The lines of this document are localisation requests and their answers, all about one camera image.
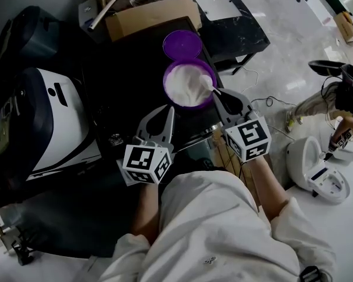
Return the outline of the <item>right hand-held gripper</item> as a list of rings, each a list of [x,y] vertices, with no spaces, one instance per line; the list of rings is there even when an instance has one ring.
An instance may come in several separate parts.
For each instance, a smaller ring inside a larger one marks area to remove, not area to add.
[[[249,99],[234,90],[220,88],[213,98],[225,143],[243,161],[256,159],[269,152],[271,135],[263,116],[252,110]]]

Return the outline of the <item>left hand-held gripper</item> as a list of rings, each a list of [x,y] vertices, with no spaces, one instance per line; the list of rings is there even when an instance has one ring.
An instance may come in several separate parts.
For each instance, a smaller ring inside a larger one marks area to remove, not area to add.
[[[135,143],[127,145],[117,165],[127,186],[138,183],[160,184],[172,164],[171,143],[175,109],[163,105],[139,123]]]

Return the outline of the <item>white plastic spoon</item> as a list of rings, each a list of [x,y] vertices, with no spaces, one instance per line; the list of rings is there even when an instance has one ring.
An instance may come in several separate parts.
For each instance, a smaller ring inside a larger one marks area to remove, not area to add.
[[[217,90],[214,86],[213,86],[213,80],[210,76],[208,75],[201,75],[199,77],[199,81],[201,83],[201,85],[207,89],[210,92],[215,92],[216,94],[220,95],[221,92],[219,90]]]

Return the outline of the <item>white powder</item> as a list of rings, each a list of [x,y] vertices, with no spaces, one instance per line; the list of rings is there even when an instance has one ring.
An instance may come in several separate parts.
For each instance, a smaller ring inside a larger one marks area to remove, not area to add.
[[[182,107],[197,107],[204,104],[211,95],[200,81],[201,75],[210,74],[201,66],[182,64],[166,75],[165,92],[175,104]]]

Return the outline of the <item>person's right forearm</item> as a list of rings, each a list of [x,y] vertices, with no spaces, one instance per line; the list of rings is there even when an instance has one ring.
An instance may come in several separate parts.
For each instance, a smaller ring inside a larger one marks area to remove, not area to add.
[[[252,174],[259,202],[267,219],[272,221],[288,204],[289,196],[263,156],[248,161],[247,165]]]

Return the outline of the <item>purple plastic tub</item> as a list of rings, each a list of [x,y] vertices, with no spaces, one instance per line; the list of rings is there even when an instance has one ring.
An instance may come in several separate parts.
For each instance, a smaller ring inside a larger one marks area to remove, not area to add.
[[[189,64],[189,65],[196,65],[196,66],[201,66],[202,68],[204,68],[211,76],[212,80],[213,80],[213,86],[214,87],[217,87],[217,78],[214,74],[214,71],[213,69],[204,61],[200,60],[200,59],[197,59],[197,58],[193,58],[193,59],[181,59],[181,60],[178,60],[178,61],[174,61],[172,62],[166,69],[165,73],[164,73],[164,77],[163,77],[163,88],[164,88],[164,83],[165,83],[165,80],[166,80],[166,75],[168,73],[170,73],[170,71],[178,66],[178,65],[182,65],[182,64]],[[179,108],[183,108],[183,109],[201,109],[201,108],[204,108],[206,107],[211,101],[212,101],[212,92],[211,92],[211,95],[210,97],[208,98],[208,100],[202,104],[201,106],[197,106],[197,107],[192,107],[192,108],[189,108],[189,107],[182,107],[182,106],[179,106],[177,104],[175,104],[172,100],[170,100],[174,105],[178,106]]]

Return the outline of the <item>black washing machine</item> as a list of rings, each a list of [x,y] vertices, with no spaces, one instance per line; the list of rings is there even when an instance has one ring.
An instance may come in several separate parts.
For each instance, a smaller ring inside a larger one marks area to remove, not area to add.
[[[78,40],[64,52],[61,69],[30,63],[0,80],[1,85],[24,69],[38,68],[80,81],[101,153],[98,161],[79,170],[50,174],[19,188],[0,183],[5,223],[36,232],[29,248],[67,257],[110,257],[116,241],[129,232],[140,186],[125,184],[116,161],[141,119],[171,103],[163,77],[172,60],[162,44],[177,30],[195,28],[185,16],[98,46]]]

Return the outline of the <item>person's black trousers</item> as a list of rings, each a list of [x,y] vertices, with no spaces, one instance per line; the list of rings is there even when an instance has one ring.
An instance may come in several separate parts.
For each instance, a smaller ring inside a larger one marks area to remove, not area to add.
[[[193,159],[187,152],[179,152],[174,157],[174,162],[171,167],[171,173],[173,176],[180,174],[187,174],[198,171],[227,171],[222,166],[215,166],[211,159],[207,157],[201,157],[199,159]]]

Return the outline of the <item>wooden slat board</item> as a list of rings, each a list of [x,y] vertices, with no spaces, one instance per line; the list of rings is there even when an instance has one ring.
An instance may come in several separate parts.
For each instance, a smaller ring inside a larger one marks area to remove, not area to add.
[[[214,131],[212,134],[211,155],[213,158],[212,162],[215,166],[223,167],[242,180],[253,196],[257,209],[259,209],[261,204],[248,165],[225,143],[222,133],[218,130]]]

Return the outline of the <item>purple round lid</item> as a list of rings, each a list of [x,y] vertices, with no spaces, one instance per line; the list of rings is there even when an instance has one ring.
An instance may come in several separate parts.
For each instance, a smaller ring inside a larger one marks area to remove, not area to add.
[[[192,59],[200,54],[202,41],[195,32],[177,30],[165,37],[162,47],[166,56],[174,61]]]

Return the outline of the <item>white and navy appliance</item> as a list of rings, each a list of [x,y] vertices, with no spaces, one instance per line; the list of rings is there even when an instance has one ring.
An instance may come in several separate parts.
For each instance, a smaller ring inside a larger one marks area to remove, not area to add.
[[[27,68],[0,85],[0,183],[79,170],[101,158],[80,81]]]

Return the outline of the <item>large brown cardboard box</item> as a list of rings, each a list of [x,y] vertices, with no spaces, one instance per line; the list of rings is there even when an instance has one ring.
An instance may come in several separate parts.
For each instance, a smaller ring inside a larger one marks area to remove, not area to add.
[[[202,26],[198,4],[193,0],[163,0],[108,15],[106,27],[112,41],[173,19],[189,17],[193,26]]]

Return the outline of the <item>person's white shirt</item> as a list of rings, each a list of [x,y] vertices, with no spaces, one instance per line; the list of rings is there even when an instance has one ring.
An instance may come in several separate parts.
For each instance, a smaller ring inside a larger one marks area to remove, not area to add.
[[[309,266],[334,282],[335,254],[295,198],[265,223],[239,178],[193,172],[165,188],[155,242],[122,236],[99,282],[300,282]]]

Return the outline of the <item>small cardboard box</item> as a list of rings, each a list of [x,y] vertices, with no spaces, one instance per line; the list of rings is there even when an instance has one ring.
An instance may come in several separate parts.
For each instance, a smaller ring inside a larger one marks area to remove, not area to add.
[[[334,17],[334,21],[346,44],[353,46],[353,16],[344,11]]]

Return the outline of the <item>black stand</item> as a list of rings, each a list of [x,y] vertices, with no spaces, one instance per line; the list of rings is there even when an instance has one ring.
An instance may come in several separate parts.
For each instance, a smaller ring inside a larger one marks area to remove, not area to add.
[[[15,226],[16,235],[13,235],[11,247],[14,249],[20,266],[25,266],[34,261],[32,253],[34,249],[29,248],[29,242],[36,236],[36,232],[28,232]]]

